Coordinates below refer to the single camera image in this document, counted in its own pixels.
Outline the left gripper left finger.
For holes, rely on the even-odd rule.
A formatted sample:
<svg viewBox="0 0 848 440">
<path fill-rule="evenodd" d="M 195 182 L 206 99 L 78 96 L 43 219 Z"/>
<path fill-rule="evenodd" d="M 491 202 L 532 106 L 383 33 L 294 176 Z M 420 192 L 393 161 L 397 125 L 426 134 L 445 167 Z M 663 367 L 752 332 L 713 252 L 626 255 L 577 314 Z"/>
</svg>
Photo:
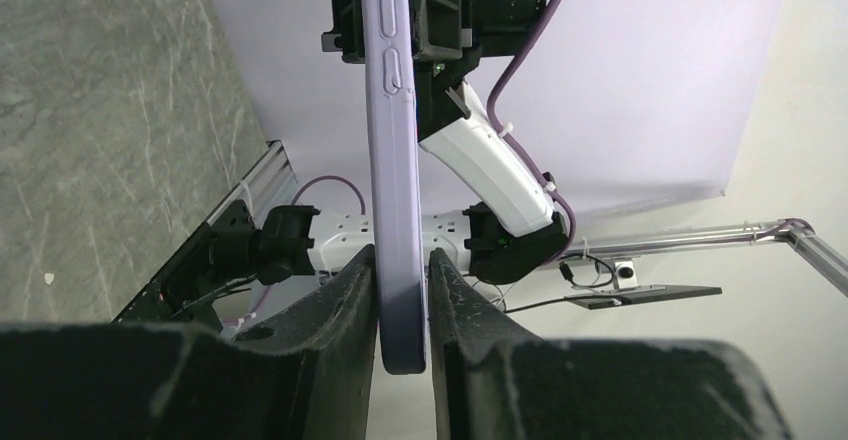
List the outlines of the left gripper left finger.
<svg viewBox="0 0 848 440">
<path fill-rule="evenodd" d="M 362 439 L 374 249 L 233 339 L 185 323 L 5 324 L 5 439 Z"/>
</svg>

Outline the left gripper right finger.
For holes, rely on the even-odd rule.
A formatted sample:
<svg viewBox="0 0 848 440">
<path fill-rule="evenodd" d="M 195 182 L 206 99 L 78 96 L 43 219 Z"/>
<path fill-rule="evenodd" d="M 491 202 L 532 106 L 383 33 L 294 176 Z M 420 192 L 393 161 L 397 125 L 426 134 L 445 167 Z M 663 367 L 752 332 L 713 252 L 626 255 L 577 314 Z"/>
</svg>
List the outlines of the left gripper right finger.
<svg viewBox="0 0 848 440">
<path fill-rule="evenodd" d="M 756 365 L 723 342 L 544 339 L 428 268 L 441 439 L 788 439 Z"/>
</svg>

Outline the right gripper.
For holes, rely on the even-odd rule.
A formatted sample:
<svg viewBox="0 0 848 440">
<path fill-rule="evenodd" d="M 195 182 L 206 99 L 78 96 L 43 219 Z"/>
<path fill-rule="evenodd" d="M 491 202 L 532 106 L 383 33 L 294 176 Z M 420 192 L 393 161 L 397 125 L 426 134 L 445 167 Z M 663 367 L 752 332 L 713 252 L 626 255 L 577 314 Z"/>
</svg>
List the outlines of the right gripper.
<svg viewBox="0 0 848 440">
<path fill-rule="evenodd" d="M 483 57 L 518 53 L 547 0 L 409 0 L 415 61 L 460 59 L 467 50 Z M 361 0 L 331 0 L 332 28 L 322 34 L 323 52 L 345 63 L 364 63 Z"/>
</svg>

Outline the lilac phone case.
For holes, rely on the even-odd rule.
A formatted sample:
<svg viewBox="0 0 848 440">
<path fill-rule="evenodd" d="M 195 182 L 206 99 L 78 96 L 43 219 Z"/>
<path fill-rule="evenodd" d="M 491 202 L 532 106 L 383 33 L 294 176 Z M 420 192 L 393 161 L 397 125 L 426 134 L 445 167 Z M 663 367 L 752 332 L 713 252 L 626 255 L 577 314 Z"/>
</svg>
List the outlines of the lilac phone case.
<svg viewBox="0 0 848 440">
<path fill-rule="evenodd" d="M 419 374 L 425 274 L 409 3 L 361 4 L 381 356 L 390 374 Z"/>
</svg>

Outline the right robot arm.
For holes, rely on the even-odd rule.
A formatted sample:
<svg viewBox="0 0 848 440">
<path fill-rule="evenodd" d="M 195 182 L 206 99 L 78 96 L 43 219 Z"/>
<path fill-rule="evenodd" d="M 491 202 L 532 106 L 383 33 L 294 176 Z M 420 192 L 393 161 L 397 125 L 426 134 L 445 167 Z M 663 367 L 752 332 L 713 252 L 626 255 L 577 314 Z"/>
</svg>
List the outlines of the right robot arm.
<svg viewBox="0 0 848 440">
<path fill-rule="evenodd" d="M 435 249 L 516 282 L 570 242 L 570 211 L 466 81 L 520 60 L 546 0 L 212 0 L 262 131 L 292 159 L 367 155 L 357 215 L 275 208 L 245 255 L 259 279 L 340 270 L 374 243 L 400 278 Z"/>
</svg>

